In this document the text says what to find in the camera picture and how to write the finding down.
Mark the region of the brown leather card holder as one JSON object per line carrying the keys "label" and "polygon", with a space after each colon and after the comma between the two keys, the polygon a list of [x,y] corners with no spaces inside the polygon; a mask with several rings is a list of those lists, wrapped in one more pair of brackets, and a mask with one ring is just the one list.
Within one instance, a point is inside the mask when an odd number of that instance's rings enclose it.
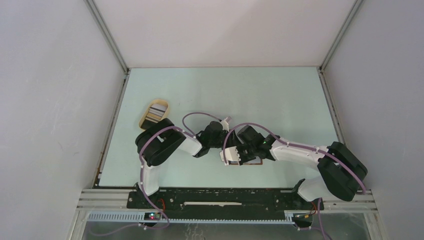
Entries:
{"label": "brown leather card holder", "polygon": [[239,163],[237,161],[229,161],[228,164],[230,166],[260,166],[263,165],[263,160],[260,158],[252,159],[250,161]]}

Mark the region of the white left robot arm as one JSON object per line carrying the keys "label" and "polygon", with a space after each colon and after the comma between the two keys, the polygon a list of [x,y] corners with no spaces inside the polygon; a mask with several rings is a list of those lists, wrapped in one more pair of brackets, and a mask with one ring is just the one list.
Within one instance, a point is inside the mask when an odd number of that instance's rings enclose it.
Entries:
{"label": "white left robot arm", "polygon": [[153,208],[158,202],[160,165],[176,150],[182,150],[194,158],[206,155],[210,149],[220,149],[230,130],[231,117],[211,121],[197,134],[184,132],[173,122],[164,118],[160,121],[144,120],[143,130],[135,139],[137,153],[141,156],[139,187],[143,189],[138,201],[145,208]]}

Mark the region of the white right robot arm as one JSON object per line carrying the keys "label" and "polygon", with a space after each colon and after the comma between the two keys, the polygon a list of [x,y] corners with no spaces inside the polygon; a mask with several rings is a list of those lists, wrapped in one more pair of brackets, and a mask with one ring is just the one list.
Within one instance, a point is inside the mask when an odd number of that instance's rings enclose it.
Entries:
{"label": "white right robot arm", "polygon": [[256,123],[241,123],[240,131],[232,129],[222,144],[221,159],[228,165],[241,166],[251,160],[291,162],[319,173],[318,176],[301,179],[291,194],[291,204],[304,209],[310,202],[334,196],[350,202],[359,190],[366,192],[364,179],[368,174],[365,165],[341,142],[316,146],[289,141],[267,128],[264,137],[255,130]]}

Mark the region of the oval wooden tray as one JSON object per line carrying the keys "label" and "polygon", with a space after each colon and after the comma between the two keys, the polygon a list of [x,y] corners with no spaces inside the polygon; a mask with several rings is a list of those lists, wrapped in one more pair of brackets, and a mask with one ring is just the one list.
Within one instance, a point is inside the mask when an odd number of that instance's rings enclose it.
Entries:
{"label": "oval wooden tray", "polygon": [[152,125],[160,122],[168,117],[170,112],[170,105],[164,99],[154,99],[148,105],[145,113],[142,115],[138,126],[141,130],[146,130]]}

